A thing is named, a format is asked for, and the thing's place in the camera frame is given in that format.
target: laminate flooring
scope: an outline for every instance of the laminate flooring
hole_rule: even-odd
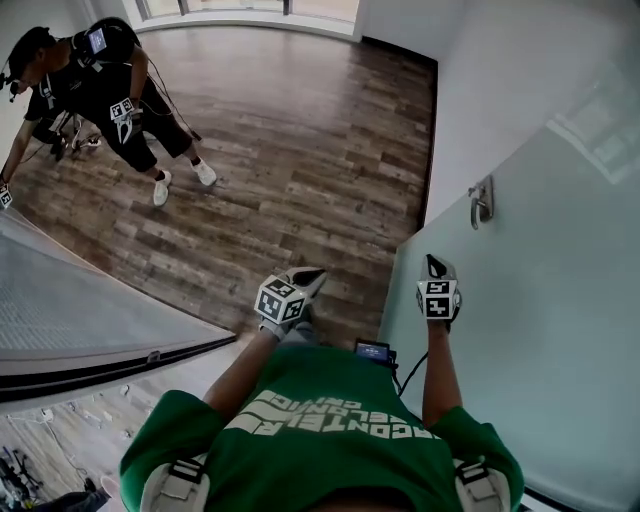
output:
[[[321,333],[375,339],[397,246],[416,230],[433,70],[363,44],[270,29],[141,35],[200,155],[200,184],[172,160],[166,205],[108,147],[55,163],[47,149],[12,180],[15,207],[123,282],[214,325],[256,324],[259,284],[322,266]],[[32,142],[30,151],[38,144]]]

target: cable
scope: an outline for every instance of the cable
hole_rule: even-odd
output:
[[[171,96],[169,95],[169,91],[167,90],[167,86],[164,83],[164,80],[162,79],[162,75],[160,75],[160,71],[158,70],[158,66],[156,66],[156,63],[153,62],[153,60],[151,60],[151,58],[149,59],[149,62],[151,62],[151,65],[153,66],[153,69],[156,71],[156,74],[158,75],[158,78],[160,79],[160,82],[162,83],[162,87],[160,87],[158,85],[158,83],[154,80],[154,78],[151,75],[149,75],[149,77],[151,78],[151,81],[158,87],[158,89],[160,89],[160,92],[164,93],[164,96],[167,98],[167,100],[169,100],[169,103],[171,103],[171,105],[175,109],[176,114],[178,114],[178,117],[180,117],[182,122],[187,126],[187,128],[189,128],[189,131],[191,132],[191,135],[193,136],[193,138],[198,140],[198,141],[202,140],[202,137],[200,137],[200,135],[198,135],[196,133],[196,131],[193,128],[191,128],[191,126],[189,126],[189,123],[187,123],[184,120],[184,117],[182,117],[182,114],[180,113],[180,110],[178,109],[176,104],[171,99]]]
[[[159,114],[158,112],[156,112],[155,110],[153,110],[153,109],[151,108],[151,105],[149,105],[149,104],[148,104],[146,101],[144,101],[144,100],[140,100],[140,103],[144,103],[144,104],[147,106],[147,108],[151,111],[151,113],[152,113],[153,115],[156,115],[156,116],[159,116],[159,117],[166,117],[166,116],[172,116],[172,115],[173,115],[173,112],[169,112],[168,114]]]
[[[75,470],[76,474],[78,475],[78,478],[80,478],[80,481],[82,482],[82,485],[84,485],[84,480],[89,476],[89,473],[87,473],[86,469],[78,467],[73,462],[71,462],[71,459],[67,456],[67,453],[64,451],[64,448],[62,447],[62,445],[60,444],[60,441],[58,440],[58,436],[51,428],[51,425],[49,425],[49,422],[45,422],[45,425],[49,429],[49,432],[51,432],[51,436],[53,437],[56,444],[58,445],[58,448],[60,448],[62,455],[64,455],[64,458],[67,459],[69,466],[71,466]]]
[[[44,425],[46,423],[46,421],[32,420],[32,419],[29,419],[29,418],[18,418],[16,416],[11,416],[11,414],[7,414],[7,419],[10,420],[10,421],[15,421],[15,420],[27,421],[29,423],[37,423],[38,425]]]
[[[420,358],[420,361],[418,361],[416,363],[416,365],[413,367],[413,370],[411,370],[411,372],[409,372],[409,375],[407,376],[407,378],[404,381],[404,384],[402,386],[400,386],[400,383],[398,382],[398,379],[395,376],[395,372],[394,372],[393,380],[396,382],[396,385],[399,386],[398,396],[402,396],[402,393],[404,393],[404,390],[407,389],[407,385],[409,384],[409,381],[411,380],[411,377],[413,377],[415,375],[415,373],[418,371],[418,368],[420,367],[420,365],[423,363],[423,361],[425,361],[427,359],[428,356],[429,356],[429,351],[427,350],[427,353]]]

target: black shirt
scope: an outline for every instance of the black shirt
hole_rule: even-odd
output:
[[[102,27],[105,45],[94,53],[102,67],[82,67],[78,62],[79,51],[72,49],[69,64],[43,79],[42,86],[50,87],[53,108],[80,114],[100,128],[111,122],[109,108],[129,97],[131,87],[131,66],[125,64],[133,53],[134,41],[118,27]],[[92,47],[87,35],[81,32],[74,36],[76,46]],[[37,121],[49,112],[49,103],[40,94],[40,86],[33,87],[29,109],[24,118]]]

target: backpack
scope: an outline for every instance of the backpack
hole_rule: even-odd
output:
[[[204,472],[206,453],[158,466],[147,479],[140,512],[203,512],[211,482]],[[509,483],[500,471],[477,462],[454,460],[455,486],[463,512],[508,512]]]

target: door handle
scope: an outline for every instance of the door handle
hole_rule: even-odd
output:
[[[475,187],[470,188],[469,197],[471,197],[471,227],[477,230],[478,217],[482,223],[489,222],[493,218],[493,177],[487,176]]]

